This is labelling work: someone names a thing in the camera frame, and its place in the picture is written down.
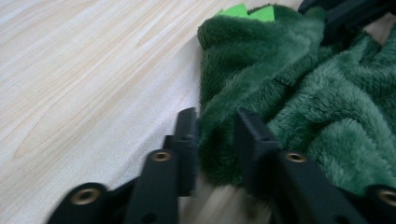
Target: green fabric fold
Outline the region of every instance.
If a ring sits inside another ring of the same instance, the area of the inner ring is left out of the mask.
[[[273,9],[275,21],[218,15],[198,30],[202,170],[215,184],[241,183],[232,143],[234,114],[244,107],[334,185],[358,194],[372,184],[396,187],[395,29],[383,48],[367,34],[347,49],[324,48],[324,11]]]

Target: light wood grain table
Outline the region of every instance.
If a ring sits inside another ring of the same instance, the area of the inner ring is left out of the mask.
[[[71,188],[114,189],[136,177],[177,112],[199,106],[198,26],[239,3],[1,1],[0,223],[44,223]],[[392,22],[370,29],[383,41]],[[180,219],[264,223],[266,206],[249,204],[243,189],[200,178],[196,197],[180,201]]]

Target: fleece fabric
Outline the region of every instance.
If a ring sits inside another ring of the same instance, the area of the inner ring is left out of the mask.
[[[198,29],[201,169],[214,184],[241,183],[233,119],[243,107],[335,186],[360,195],[373,184],[395,188],[396,28],[384,47],[366,33],[322,47],[323,10],[272,8],[275,21],[217,15]]]

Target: wood grain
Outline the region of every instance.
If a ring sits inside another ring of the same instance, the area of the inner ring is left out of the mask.
[[[140,172],[198,107],[197,28],[239,1],[0,2],[0,223],[44,223],[85,182],[110,189]],[[247,7],[300,1],[246,1]],[[369,29],[385,40],[394,18]],[[202,178],[182,223],[250,223],[245,193]]]

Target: green tag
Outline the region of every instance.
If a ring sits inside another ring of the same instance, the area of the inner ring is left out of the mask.
[[[231,16],[231,17],[239,17],[246,18],[250,20],[257,21],[274,21],[274,8],[272,6],[261,8],[250,15],[248,15],[248,10],[245,4],[239,4],[234,7],[230,7],[226,10],[221,10],[216,15],[218,16]]]

